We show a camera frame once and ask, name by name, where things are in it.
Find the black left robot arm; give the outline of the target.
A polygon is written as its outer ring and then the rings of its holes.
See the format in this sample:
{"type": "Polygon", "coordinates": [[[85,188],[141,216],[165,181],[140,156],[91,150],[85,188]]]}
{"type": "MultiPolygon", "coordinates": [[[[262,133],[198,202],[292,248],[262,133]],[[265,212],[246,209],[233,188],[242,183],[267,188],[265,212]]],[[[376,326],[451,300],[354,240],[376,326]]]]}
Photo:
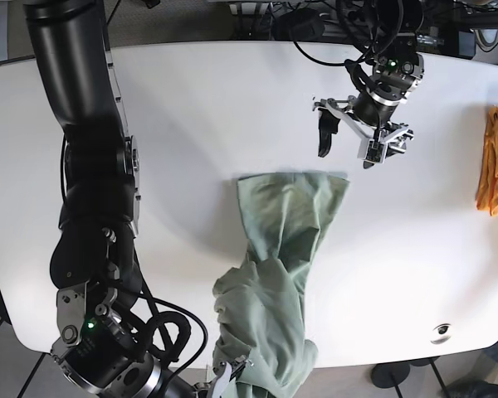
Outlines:
{"type": "Polygon", "coordinates": [[[424,60],[417,52],[417,31],[423,10],[419,1],[365,1],[361,8],[369,29],[370,42],[361,55],[340,63],[321,61],[295,48],[308,60],[322,66],[344,67],[358,91],[348,99],[319,99],[318,156],[331,149],[332,138],[345,123],[359,137],[358,158],[369,169],[387,158],[407,151],[414,132],[405,123],[391,121],[393,113],[408,101],[424,76],[424,60]]]}

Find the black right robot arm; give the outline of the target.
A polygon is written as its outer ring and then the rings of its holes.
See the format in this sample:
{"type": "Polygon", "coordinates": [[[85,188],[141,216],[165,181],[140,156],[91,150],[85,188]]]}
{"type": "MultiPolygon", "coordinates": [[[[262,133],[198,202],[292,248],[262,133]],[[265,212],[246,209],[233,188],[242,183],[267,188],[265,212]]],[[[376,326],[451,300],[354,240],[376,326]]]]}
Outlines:
{"type": "Polygon", "coordinates": [[[27,1],[37,67],[63,131],[61,237],[50,261],[59,336],[51,356],[99,397],[222,397],[244,356],[209,382],[171,371],[198,318],[155,298],[141,272],[139,155],[127,128],[101,1],[27,1]]]}

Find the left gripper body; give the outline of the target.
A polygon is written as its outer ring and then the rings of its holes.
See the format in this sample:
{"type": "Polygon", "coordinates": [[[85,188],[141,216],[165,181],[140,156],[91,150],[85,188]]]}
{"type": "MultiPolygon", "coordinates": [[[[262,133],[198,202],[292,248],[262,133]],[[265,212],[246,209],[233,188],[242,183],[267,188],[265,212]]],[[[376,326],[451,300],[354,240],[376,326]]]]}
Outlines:
{"type": "Polygon", "coordinates": [[[346,69],[359,94],[345,100],[320,99],[314,102],[313,109],[328,110],[339,119],[339,124],[344,123],[352,129],[360,138],[358,158],[362,160],[371,138],[388,145],[385,159],[406,153],[407,142],[414,139],[414,132],[407,124],[392,122],[391,117],[421,83],[424,75],[422,56],[417,53],[380,56],[374,62],[371,75],[352,63],[346,69]]]}

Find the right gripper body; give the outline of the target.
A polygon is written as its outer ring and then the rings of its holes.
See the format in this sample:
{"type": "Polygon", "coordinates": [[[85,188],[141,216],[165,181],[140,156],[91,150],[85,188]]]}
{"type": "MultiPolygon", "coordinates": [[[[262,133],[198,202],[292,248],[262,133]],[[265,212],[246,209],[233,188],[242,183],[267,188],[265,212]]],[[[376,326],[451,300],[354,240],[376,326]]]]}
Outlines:
{"type": "Polygon", "coordinates": [[[251,361],[221,361],[210,381],[189,384],[181,370],[170,371],[191,337],[191,324],[203,322],[188,310],[165,303],[163,312],[143,321],[118,297],[113,284],[60,289],[56,295],[60,337],[51,356],[73,384],[98,397],[219,397],[251,361]]]}

